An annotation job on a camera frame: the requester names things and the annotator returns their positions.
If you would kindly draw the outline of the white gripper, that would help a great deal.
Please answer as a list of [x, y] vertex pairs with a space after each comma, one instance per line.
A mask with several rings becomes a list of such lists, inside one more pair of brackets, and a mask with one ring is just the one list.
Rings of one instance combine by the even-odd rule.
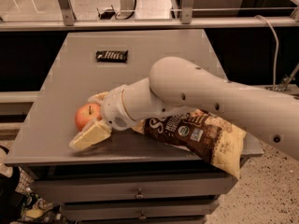
[[101, 105], [103, 119], [89, 121], [69, 143], [71, 148], [86, 149], [108, 139], [112, 128], [124, 131], [136, 125], [136, 121], [129, 117], [124, 108], [122, 95], [125, 88], [126, 85], [121, 85], [110, 92], [103, 91], [88, 98], [89, 103]]

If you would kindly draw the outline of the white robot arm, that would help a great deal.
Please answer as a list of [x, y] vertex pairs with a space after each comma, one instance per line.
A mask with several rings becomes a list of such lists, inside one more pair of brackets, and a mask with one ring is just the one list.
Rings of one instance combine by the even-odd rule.
[[82, 150], [124, 131], [140, 120], [164, 118], [202, 109], [299, 160], [299, 100], [289, 94], [216, 77], [179, 57], [156, 62], [149, 76], [90, 98], [101, 106], [69, 143]]

